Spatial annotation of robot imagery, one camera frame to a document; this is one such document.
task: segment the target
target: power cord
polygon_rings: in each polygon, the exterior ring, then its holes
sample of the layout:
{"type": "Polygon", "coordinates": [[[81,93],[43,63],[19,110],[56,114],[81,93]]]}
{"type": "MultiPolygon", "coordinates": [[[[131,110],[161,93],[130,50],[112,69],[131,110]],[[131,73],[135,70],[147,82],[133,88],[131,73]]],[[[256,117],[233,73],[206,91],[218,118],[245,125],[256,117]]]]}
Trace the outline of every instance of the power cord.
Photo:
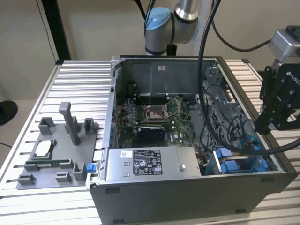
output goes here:
{"type": "Polygon", "coordinates": [[[2,143],[2,142],[0,142],[0,144],[4,145],[4,146],[6,146],[6,147],[12,148],[12,146],[10,146],[10,145],[8,145],[8,144],[2,143]]]}
{"type": "MultiPolygon", "coordinates": [[[[213,7],[213,5],[214,5],[214,2],[215,2],[215,0],[212,0],[212,2],[211,2],[211,10],[212,10],[212,7],[213,7]]],[[[215,22],[214,22],[213,20],[212,20],[212,27],[213,27],[213,29],[214,29],[214,31],[215,31],[217,37],[218,37],[225,45],[227,45],[227,46],[230,47],[231,49],[233,49],[233,50],[235,50],[235,51],[238,51],[238,52],[241,52],[241,53],[248,53],[248,52],[254,51],[254,50],[256,50],[256,49],[259,49],[259,48],[261,48],[261,47],[267,45],[267,44],[270,43],[270,41],[271,41],[271,39],[266,40],[265,42],[262,42],[261,44],[256,45],[256,46],[251,47],[251,48],[246,48],[246,49],[243,49],[243,48],[237,48],[237,47],[233,46],[232,44],[228,43],[228,42],[220,35],[219,31],[218,31],[217,28],[216,28],[215,22]]]]}
{"type": "Polygon", "coordinates": [[[41,9],[39,8],[38,0],[36,0],[36,3],[37,3],[37,8],[38,8],[38,11],[39,11],[39,15],[41,16],[41,19],[42,19],[43,26],[44,26],[45,31],[46,31],[46,33],[47,33],[47,39],[48,39],[48,43],[49,43],[50,50],[51,50],[51,52],[52,52],[52,56],[53,56],[53,58],[54,58],[54,63],[56,63],[56,58],[55,58],[55,56],[54,56],[53,49],[52,49],[51,43],[50,43],[49,33],[48,33],[47,28],[46,28],[46,26],[45,26],[45,22],[44,22],[42,13],[41,13],[41,9]]]}
{"type": "Polygon", "coordinates": [[[208,36],[208,32],[210,30],[211,23],[213,21],[213,18],[217,12],[217,9],[221,3],[221,0],[216,0],[216,3],[213,5],[212,10],[210,12],[210,15],[208,17],[208,20],[206,22],[203,36],[201,39],[201,44],[200,44],[200,49],[199,49],[199,55],[198,55],[198,92],[199,92],[199,99],[200,99],[200,105],[201,109],[203,112],[204,119],[206,121],[206,125],[208,127],[208,130],[211,132],[215,140],[217,141],[218,144],[223,146],[224,148],[227,148],[231,151],[238,152],[243,155],[272,155],[284,151],[288,151],[291,149],[294,149],[300,145],[300,138],[297,139],[296,141],[293,141],[289,144],[286,144],[284,146],[278,147],[278,148],[273,148],[273,149],[268,149],[268,150],[253,150],[253,149],[240,149],[235,146],[232,146],[219,138],[218,134],[214,131],[212,124],[210,122],[210,119],[208,117],[208,114],[206,112],[206,107],[205,107],[205,102],[204,102],[204,97],[203,97],[203,77],[202,77],[202,65],[203,65],[203,56],[204,56],[204,49],[205,49],[205,44],[208,36]]]}

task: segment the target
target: metal case panel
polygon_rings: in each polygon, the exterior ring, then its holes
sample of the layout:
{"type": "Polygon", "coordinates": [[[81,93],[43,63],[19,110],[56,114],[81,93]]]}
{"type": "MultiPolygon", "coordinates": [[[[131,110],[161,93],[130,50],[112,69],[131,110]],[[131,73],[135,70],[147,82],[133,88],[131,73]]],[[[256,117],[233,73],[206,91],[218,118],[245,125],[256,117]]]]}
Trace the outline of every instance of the metal case panel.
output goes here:
{"type": "Polygon", "coordinates": [[[196,178],[200,177],[201,173],[198,167],[197,159],[195,157],[194,148],[178,148],[176,146],[172,147],[153,147],[153,148],[132,148],[132,149],[110,149],[108,153],[107,162],[107,172],[105,180],[118,181],[118,182],[132,182],[132,181],[157,181],[157,180],[174,180],[183,178],[196,178]],[[139,170],[139,165],[145,164],[151,165],[147,167],[149,169],[154,169],[152,167],[152,162],[147,163],[148,158],[144,157],[144,160],[140,160],[141,157],[136,159],[136,154],[138,152],[144,151],[159,151],[160,156],[158,161],[155,159],[156,163],[160,163],[161,174],[151,173],[146,175],[142,174],[135,175],[138,173],[134,170],[139,170]]]}
{"type": "Polygon", "coordinates": [[[103,224],[192,219],[251,212],[287,174],[92,186],[103,224]]]}

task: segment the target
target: cable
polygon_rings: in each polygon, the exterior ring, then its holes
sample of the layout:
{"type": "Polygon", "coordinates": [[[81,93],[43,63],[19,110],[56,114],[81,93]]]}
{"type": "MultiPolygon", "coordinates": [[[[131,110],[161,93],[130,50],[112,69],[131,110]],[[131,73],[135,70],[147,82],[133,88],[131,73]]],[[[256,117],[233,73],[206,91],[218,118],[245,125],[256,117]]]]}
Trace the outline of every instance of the cable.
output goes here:
{"type": "Polygon", "coordinates": [[[243,122],[243,127],[245,127],[245,124],[246,124],[247,121],[250,121],[250,122],[251,122],[252,120],[251,120],[251,119],[246,119],[246,120],[243,122]]]}
{"type": "Polygon", "coordinates": [[[204,147],[205,151],[208,151],[208,152],[210,152],[210,153],[213,153],[212,150],[210,150],[210,149],[203,143],[203,141],[202,141],[202,137],[203,137],[203,133],[204,133],[205,127],[206,127],[206,125],[204,125],[204,126],[202,127],[202,130],[201,130],[201,133],[200,133],[200,144],[202,145],[202,147],[204,147]]]}
{"type": "MultiPolygon", "coordinates": [[[[214,0],[211,2],[211,9],[214,5],[214,0]]],[[[254,51],[256,49],[259,49],[265,45],[267,45],[268,43],[270,43],[271,39],[269,40],[266,40],[265,42],[262,42],[261,44],[259,45],[256,45],[254,47],[251,47],[251,48],[246,48],[246,49],[242,49],[242,48],[237,48],[235,46],[233,46],[232,44],[228,43],[221,35],[220,33],[218,32],[217,28],[216,28],[216,25],[215,25],[215,22],[212,20],[212,27],[217,35],[217,37],[228,47],[230,47],[231,49],[235,50],[235,51],[238,51],[238,52],[241,52],[241,53],[247,53],[247,52],[251,52],[251,51],[254,51]]]]}
{"type": "Polygon", "coordinates": [[[204,49],[205,49],[205,44],[208,36],[208,32],[210,30],[210,26],[212,23],[212,20],[216,14],[216,11],[218,9],[218,6],[220,5],[221,0],[216,0],[216,3],[213,5],[213,8],[210,12],[209,18],[206,22],[204,31],[203,31],[203,36],[201,39],[201,44],[200,44],[200,49],[199,49],[199,55],[198,55],[198,64],[197,64],[197,70],[198,70],[198,92],[199,92],[199,99],[200,99],[200,106],[203,112],[204,119],[206,121],[206,126],[208,127],[208,130],[211,132],[215,140],[217,141],[218,144],[223,146],[224,148],[227,148],[231,151],[238,152],[243,155],[272,155],[280,152],[284,152],[287,150],[294,149],[300,145],[300,138],[297,139],[296,141],[293,141],[289,144],[286,144],[284,146],[281,146],[279,148],[274,148],[274,149],[269,149],[269,150],[252,150],[252,149],[239,149],[235,146],[232,146],[219,138],[219,136],[216,134],[214,131],[212,124],[210,123],[208,114],[206,113],[205,110],[205,102],[204,102],[204,97],[203,97],[203,77],[202,77],[202,64],[203,64],[203,56],[204,56],[204,49]]]}
{"type": "Polygon", "coordinates": [[[141,4],[141,1],[140,1],[140,0],[132,0],[132,1],[134,1],[134,2],[137,4],[137,6],[139,7],[140,12],[141,12],[141,14],[142,14],[142,17],[143,17],[144,20],[145,20],[145,19],[146,19],[146,14],[145,14],[145,11],[144,11],[143,6],[142,6],[142,4],[141,4]]]}
{"type": "Polygon", "coordinates": [[[229,141],[229,143],[230,143],[231,145],[233,145],[233,142],[232,142],[232,140],[231,140],[229,134],[230,134],[230,131],[231,131],[231,127],[232,127],[232,125],[233,125],[233,122],[234,122],[236,119],[238,119],[239,122],[240,122],[240,126],[241,126],[241,128],[242,128],[242,137],[243,137],[243,138],[246,138],[246,133],[245,133],[245,130],[244,130],[243,126],[242,126],[243,121],[242,121],[242,119],[240,118],[240,116],[236,115],[236,116],[234,116],[234,117],[231,119],[231,121],[230,121],[230,123],[229,123],[229,125],[228,125],[228,129],[227,129],[227,139],[228,139],[228,141],[229,141]]]}
{"type": "MultiPolygon", "coordinates": [[[[247,135],[246,138],[252,138],[252,139],[254,139],[254,140],[259,144],[259,147],[260,147],[261,149],[263,149],[263,144],[257,139],[257,137],[255,137],[255,136],[253,136],[253,135],[247,135]]],[[[242,138],[242,139],[240,140],[240,143],[239,143],[239,145],[238,145],[238,148],[241,147],[241,145],[243,144],[244,140],[245,140],[244,138],[242,138]]]]}
{"type": "Polygon", "coordinates": [[[44,20],[43,20],[43,16],[42,16],[42,13],[41,13],[41,9],[39,8],[38,0],[36,0],[36,3],[37,3],[37,8],[38,8],[38,11],[39,11],[39,15],[41,16],[41,19],[42,19],[43,26],[44,26],[45,31],[46,31],[46,33],[47,33],[47,39],[48,39],[48,43],[49,43],[50,50],[51,50],[51,52],[52,52],[52,56],[53,56],[53,58],[54,58],[54,63],[56,63],[56,58],[55,58],[55,56],[54,56],[53,49],[52,49],[51,44],[50,44],[49,33],[48,33],[47,28],[46,28],[46,26],[45,26],[45,22],[44,22],[44,20]]]}
{"type": "Polygon", "coordinates": [[[8,145],[8,144],[2,143],[2,142],[0,142],[0,144],[4,145],[4,146],[6,146],[6,147],[12,148],[12,146],[10,146],[10,145],[8,145]]]}
{"type": "Polygon", "coordinates": [[[148,5],[148,8],[147,8],[147,14],[146,14],[146,20],[145,20],[145,23],[144,23],[144,36],[146,36],[147,23],[148,23],[150,13],[151,13],[151,11],[154,7],[155,2],[156,2],[156,0],[150,0],[149,1],[149,5],[148,5]]]}

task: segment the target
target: black stand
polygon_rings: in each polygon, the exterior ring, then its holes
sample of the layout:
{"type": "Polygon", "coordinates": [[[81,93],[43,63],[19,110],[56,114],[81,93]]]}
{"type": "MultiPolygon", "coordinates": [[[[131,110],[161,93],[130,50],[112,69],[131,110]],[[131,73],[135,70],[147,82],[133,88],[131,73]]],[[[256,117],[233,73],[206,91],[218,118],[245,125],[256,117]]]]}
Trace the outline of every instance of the black stand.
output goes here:
{"type": "Polygon", "coordinates": [[[0,102],[0,126],[9,122],[18,112],[18,106],[13,101],[0,102]]]}

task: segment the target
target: blue latch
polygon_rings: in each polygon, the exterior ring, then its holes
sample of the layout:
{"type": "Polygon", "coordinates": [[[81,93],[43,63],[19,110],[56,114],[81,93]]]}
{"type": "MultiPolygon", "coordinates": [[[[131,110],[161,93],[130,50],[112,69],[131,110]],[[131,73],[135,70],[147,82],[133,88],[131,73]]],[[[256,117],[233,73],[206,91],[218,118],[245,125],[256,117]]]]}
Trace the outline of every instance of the blue latch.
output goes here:
{"type": "Polygon", "coordinates": [[[216,154],[217,154],[218,158],[225,157],[225,156],[232,156],[233,155],[233,153],[229,149],[227,149],[227,148],[218,148],[216,150],[216,154]]]}
{"type": "Polygon", "coordinates": [[[94,173],[94,172],[96,172],[97,171],[97,164],[95,164],[95,163],[88,164],[88,166],[86,168],[86,171],[88,173],[94,173]]]}

